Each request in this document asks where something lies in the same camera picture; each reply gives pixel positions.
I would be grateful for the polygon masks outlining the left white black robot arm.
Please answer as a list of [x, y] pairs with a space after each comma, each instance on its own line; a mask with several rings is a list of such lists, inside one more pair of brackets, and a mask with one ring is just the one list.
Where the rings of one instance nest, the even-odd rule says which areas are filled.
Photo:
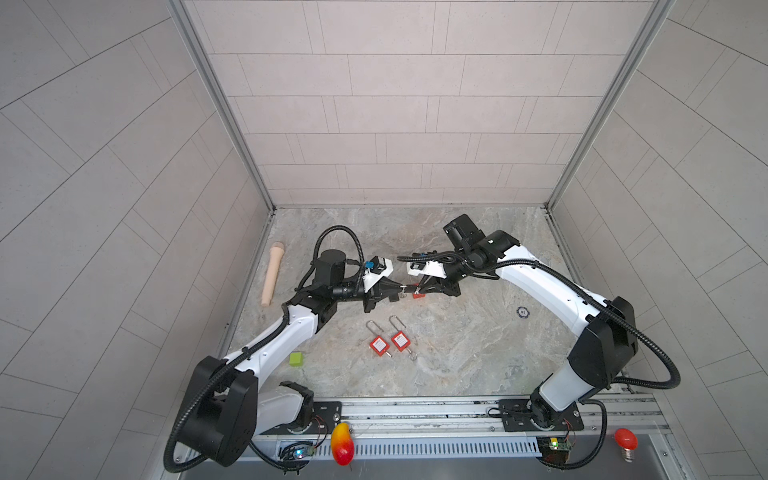
[[169, 473], [207, 460], [227, 467], [252, 446], [255, 435], [277, 426], [303, 429], [313, 421], [314, 393], [286, 381], [262, 394], [262, 384], [302, 343], [318, 334], [341, 302], [359, 301], [370, 312], [398, 295], [391, 260], [366, 258], [355, 232], [344, 225], [323, 231], [308, 271], [280, 318], [241, 349], [207, 356], [194, 368], [163, 451]]

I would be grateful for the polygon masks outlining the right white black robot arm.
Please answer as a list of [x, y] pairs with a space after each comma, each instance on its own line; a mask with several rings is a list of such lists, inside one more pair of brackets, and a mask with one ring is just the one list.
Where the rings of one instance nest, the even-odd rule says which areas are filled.
[[[549, 431], [565, 421], [577, 404], [607, 410], [596, 394], [613, 384], [671, 390], [681, 374], [670, 356], [636, 326], [633, 306], [625, 299], [594, 294], [535, 257], [511, 234], [497, 230], [485, 234], [462, 214], [443, 228], [453, 248], [401, 256], [412, 275], [420, 276], [420, 293], [457, 296], [467, 277], [506, 280], [521, 288], [576, 336], [563, 365], [531, 393], [526, 406], [528, 422]], [[622, 375], [622, 369], [641, 345], [653, 352], [669, 377], [652, 381]]]

